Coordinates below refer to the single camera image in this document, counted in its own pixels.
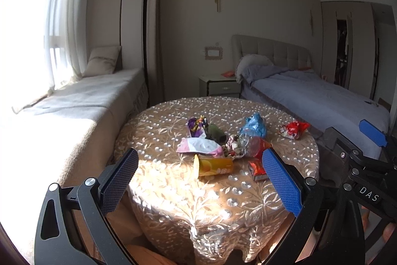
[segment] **blue bedsheet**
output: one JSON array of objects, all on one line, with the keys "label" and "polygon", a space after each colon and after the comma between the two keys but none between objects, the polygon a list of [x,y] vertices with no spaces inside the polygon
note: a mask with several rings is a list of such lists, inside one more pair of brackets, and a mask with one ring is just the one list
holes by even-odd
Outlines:
[{"label": "blue bedsheet", "polygon": [[383,106],[369,104],[368,98],[323,81],[312,70],[289,71],[276,66],[251,65],[244,79],[261,93],[294,114],[325,131],[334,127],[358,146],[364,155],[379,158],[380,147],[359,130],[359,122],[368,120],[387,132],[390,115]]}]

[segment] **nightstand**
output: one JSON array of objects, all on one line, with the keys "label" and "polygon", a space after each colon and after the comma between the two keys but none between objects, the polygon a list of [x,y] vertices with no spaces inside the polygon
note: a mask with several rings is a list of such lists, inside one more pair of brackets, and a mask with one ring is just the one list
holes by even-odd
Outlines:
[{"label": "nightstand", "polygon": [[236,77],[226,78],[221,75],[209,75],[199,77],[200,97],[223,96],[240,97],[241,85],[237,83]]}]

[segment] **floral embroidered tablecloth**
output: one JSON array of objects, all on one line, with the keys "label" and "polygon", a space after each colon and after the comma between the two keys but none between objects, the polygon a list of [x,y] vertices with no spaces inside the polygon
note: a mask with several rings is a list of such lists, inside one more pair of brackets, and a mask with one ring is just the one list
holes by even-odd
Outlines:
[{"label": "floral embroidered tablecloth", "polygon": [[259,112],[267,140],[283,160],[304,176],[318,177],[318,149],[308,131],[299,140],[276,132],[293,118],[247,100],[205,97],[164,102],[129,120],[116,141],[115,158],[128,147],[139,154],[130,182],[132,208],[149,241],[180,264],[224,264],[233,249],[250,262],[287,216],[269,180],[254,182],[246,159],[234,161],[232,174],[194,179],[193,154],[176,153],[188,137],[187,120],[205,115],[229,134]]}]

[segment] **blue gripper pad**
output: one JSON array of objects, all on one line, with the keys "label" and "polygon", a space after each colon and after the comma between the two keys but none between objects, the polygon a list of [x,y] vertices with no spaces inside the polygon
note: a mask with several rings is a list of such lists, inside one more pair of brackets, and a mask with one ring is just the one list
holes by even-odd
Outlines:
[{"label": "blue gripper pad", "polygon": [[378,130],[378,128],[376,128],[370,122],[368,122],[366,119],[360,121],[359,129],[360,132],[362,132],[379,147],[386,147],[386,145],[388,144],[388,141],[386,140],[386,135]]},{"label": "blue gripper pad", "polygon": [[300,190],[272,149],[263,152],[262,164],[285,209],[297,217],[302,209]]},{"label": "blue gripper pad", "polygon": [[134,149],[129,149],[113,166],[101,189],[100,209],[103,215],[114,211],[119,204],[135,171],[138,169],[139,157]]}]

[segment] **red snack package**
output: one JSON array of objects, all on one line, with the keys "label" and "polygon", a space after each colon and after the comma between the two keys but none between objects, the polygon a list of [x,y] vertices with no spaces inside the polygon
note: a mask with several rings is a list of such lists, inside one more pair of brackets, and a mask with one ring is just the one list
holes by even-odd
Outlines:
[{"label": "red snack package", "polygon": [[248,161],[248,169],[254,181],[267,180],[269,178],[260,160]]},{"label": "red snack package", "polygon": [[278,132],[281,136],[291,139],[299,139],[303,132],[310,126],[309,123],[301,123],[299,121],[293,121],[288,125],[282,125],[278,127]]}]

